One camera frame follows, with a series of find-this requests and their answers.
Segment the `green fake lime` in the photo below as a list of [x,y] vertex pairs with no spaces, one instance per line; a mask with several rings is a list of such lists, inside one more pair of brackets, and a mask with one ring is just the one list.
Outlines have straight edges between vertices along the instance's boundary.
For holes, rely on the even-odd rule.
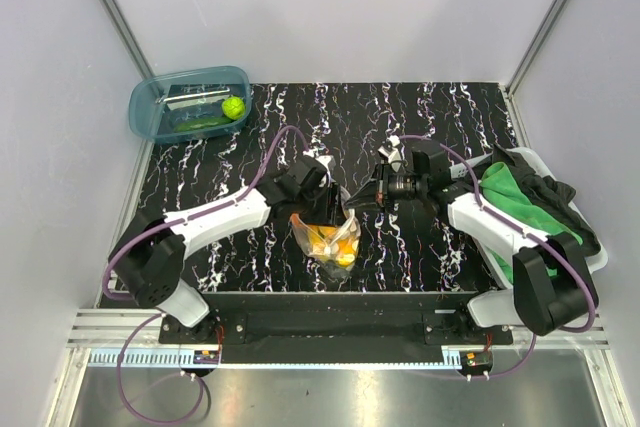
[[242,97],[232,96],[222,102],[223,114],[232,121],[241,119],[246,113],[246,104]]

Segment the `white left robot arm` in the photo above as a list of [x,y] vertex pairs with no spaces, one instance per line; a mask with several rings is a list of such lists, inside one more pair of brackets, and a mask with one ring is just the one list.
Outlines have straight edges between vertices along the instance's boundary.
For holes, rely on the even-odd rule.
[[106,274],[116,274],[125,292],[105,289],[104,295],[157,309],[178,320],[193,342],[208,341],[216,319],[182,278],[185,260],[221,239],[294,214],[320,225],[344,223],[334,167],[332,156],[306,153],[288,169],[264,174],[246,190],[217,201],[177,212],[138,211],[108,257]]

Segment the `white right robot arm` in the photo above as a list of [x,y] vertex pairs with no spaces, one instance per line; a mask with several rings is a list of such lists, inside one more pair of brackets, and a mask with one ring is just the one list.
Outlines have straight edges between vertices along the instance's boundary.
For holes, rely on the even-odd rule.
[[431,217],[472,237],[511,267],[510,287],[472,298],[454,318],[457,337],[476,343],[499,325],[524,326],[537,336],[590,330],[599,299],[577,239],[568,232],[548,234],[498,209],[482,196],[466,159],[451,165],[456,154],[451,148],[426,138],[418,142],[408,173],[400,170],[396,140],[381,148],[381,161],[346,206],[390,212],[401,201],[418,201]]

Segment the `yellow fake fruit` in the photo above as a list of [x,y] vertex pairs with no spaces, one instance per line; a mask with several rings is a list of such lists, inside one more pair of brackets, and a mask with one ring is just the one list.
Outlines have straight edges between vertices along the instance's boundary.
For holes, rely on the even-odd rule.
[[332,255],[336,258],[340,254],[353,253],[357,256],[359,247],[359,239],[357,237],[348,237],[337,240],[332,245]]

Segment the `clear polka dot zip bag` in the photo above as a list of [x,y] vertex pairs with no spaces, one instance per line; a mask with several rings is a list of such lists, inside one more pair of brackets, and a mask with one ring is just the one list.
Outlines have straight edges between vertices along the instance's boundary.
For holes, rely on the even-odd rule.
[[317,261],[333,278],[350,276],[355,265],[361,237],[360,223],[354,209],[346,209],[349,192],[333,182],[319,203],[325,201],[325,211],[336,225],[321,225],[316,222],[319,212],[306,222],[298,214],[292,214],[290,225],[302,252]]

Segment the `dark green fake cucumber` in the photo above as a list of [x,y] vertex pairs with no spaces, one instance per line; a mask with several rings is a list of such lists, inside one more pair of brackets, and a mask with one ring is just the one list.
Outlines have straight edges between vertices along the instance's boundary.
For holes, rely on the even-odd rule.
[[227,125],[230,123],[232,123],[232,120],[227,117],[210,117],[210,118],[192,119],[192,120],[177,124],[174,128],[174,131],[190,132],[190,131],[214,128],[222,125]]

